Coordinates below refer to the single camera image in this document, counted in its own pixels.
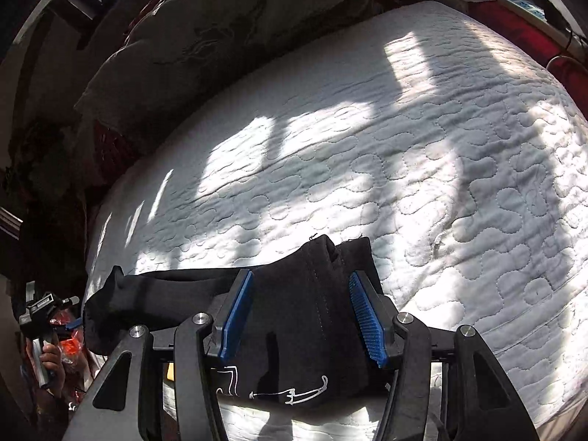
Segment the left hand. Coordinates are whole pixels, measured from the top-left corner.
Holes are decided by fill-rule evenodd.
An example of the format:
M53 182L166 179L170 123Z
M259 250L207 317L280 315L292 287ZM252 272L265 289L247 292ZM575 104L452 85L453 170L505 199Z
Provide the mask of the left hand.
M39 384L41 383L39 367L42 366L43 370L46 371L49 381L40 385L40 387L49 392L50 395L60 399L65 385L65 370L60 348L56 344L44 341L41 353L36 355L32 340L26 340L26 352Z

